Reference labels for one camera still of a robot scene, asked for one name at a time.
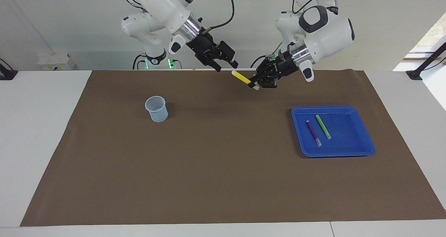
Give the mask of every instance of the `yellow marker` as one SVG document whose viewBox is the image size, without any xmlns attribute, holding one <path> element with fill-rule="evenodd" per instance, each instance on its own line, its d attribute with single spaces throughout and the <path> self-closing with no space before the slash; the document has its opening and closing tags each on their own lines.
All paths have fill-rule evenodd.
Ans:
<svg viewBox="0 0 446 237">
<path fill-rule="evenodd" d="M 245 83 L 245 84 L 250 84 L 251 83 L 251 80 L 249 80 L 248 78 L 246 78 L 245 76 L 241 75 L 240 73 L 238 73 L 235 70 L 232 71 L 232 75 L 234 75 L 234 77 L 238 78 L 239 80 L 243 81 L 243 83 Z M 253 89 L 258 91 L 260 88 L 258 86 L 254 86 Z"/>
</svg>

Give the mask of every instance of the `black metal bracket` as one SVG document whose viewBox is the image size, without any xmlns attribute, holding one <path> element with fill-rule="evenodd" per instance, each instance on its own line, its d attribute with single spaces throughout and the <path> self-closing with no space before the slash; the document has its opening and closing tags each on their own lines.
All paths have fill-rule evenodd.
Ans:
<svg viewBox="0 0 446 237">
<path fill-rule="evenodd" d="M 417 68 L 417 70 L 409 70 L 409 71 L 407 71 L 406 73 L 409 76 L 409 78 L 411 78 L 411 80 L 423 80 L 420 77 L 420 74 L 422 73 L 422 71 L 426 70 L 426 67 L 428 67 L 435 59 L 437 59 L 445 51 L 446 51 L 446 43 L 441 45 L 440 48 L 438 48 L 438 50 L 436 50 L 432 54 L 432 56 L 430 56 L 428 59 L 426 59 L 426 61 L 424 63 L 422 63 Z"/>
<path fill-rule="evenodd" d="M 13 80 L 13 78 L 19 72 L 18 70 L 8 70 L 2 64 L 0 64 L 0 72 L 3 74 L 3 77 L 0 76 L 0 80 Z"/>
</svg>

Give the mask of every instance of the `marker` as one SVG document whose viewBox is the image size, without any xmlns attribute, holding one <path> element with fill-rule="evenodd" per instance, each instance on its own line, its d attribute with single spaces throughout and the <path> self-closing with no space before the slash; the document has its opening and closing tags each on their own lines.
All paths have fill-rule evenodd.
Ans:
<svg viewBox="0 0 446 237">
<path fill-rule="evenodd" d="M 245 84 L 250 84 L 251 80 L 249 80 L 248 78 L 246 78 L 245 76 L 241 75 L 240 73 L 238 73 L 237 71 L 233 70 L 232 71 L 232 75 L 236 78 L 238 78 L 239 80 L 243 81 L 243 83 Z M 260 89 L 260 87 L 258 86 L 254 86 L 253 89 L 255 89 L 256 91 L 258 91 Z"/>
<path fill-rule="evenodd" d="M 317 136 L 317 133 L 316 133 L 316 131 L 314 130 L 314 127 L 312 126 L 312 124 L 310 123 L 310 121 L 307 121 L 306 123 L 307 123 L 307 127 L 308 127 L 308 129 L 309 129 L 309 132 L 311 132 L 311 135 L 313 136 L 313 139 L 314 139 L 314 140 L 316 141 L 316 143 L 317 143 L 317 146 L 318 146 L 318 147 L 321 147 L 321 146 L 322 146 L 321 140 L 319 140 L 319 137 Z"/>
<path fill-rule="evenodd" d="M 320 117 L 319 115 L 316 115 L 316 119 L 317 119 L 317 121 L 319 122 L 319 125 L 320 125 L 321 128 L 322 128 L 322 131 L 324 131 L 325 136 L 327 136 L 327 139 L 331 139 L 331 136 L 330 136 L 330 134 L 328 133 L 327 127 L 325 127 L 324 123 L 322 122 L 321 117 Z"/>
</svg>

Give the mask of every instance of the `green marker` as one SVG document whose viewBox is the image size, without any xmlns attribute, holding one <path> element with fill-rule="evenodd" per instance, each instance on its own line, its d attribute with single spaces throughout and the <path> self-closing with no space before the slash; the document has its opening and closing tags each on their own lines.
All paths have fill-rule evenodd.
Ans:
<svg viewBox="0 0 446 237">
<path fill-rule="evenodd" d="M 321 128 L 322 128 L 322 131 L 324 131 L 325 136 L 327 136 L 327 139 L 331 139 L 331 136 L 330 136 L 330 134 L 328 133 L 327 127 L 325 127 L 324 123 L 322 122 L 321 117 L 320 117 L 319 115 L 316 115 L 316 119 L 317 119 L 317 121 L 319 122 L 319 125 L 320 125 Z"/>
</svg>

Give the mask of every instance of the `purple marker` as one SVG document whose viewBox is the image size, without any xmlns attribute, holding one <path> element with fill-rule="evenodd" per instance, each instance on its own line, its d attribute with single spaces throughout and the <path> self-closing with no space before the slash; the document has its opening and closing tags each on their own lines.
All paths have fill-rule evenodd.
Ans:
<svg viewBox="0 0 446 237">
<path fill-rule="evenodd" d="M 314 140 L 317 143 L 318 147 L 322 146 L 321 140 L 319 140 L 319 137 L 317 136 L 316 131 L 314 130 L 314 127 L 312 126 L 312 124 L 310 123 L 310 121 L 307 121 L 307 127 L 309 129 L 309 132 L 311 132 L 311 135 L 313 136 Z"/>
</svg>

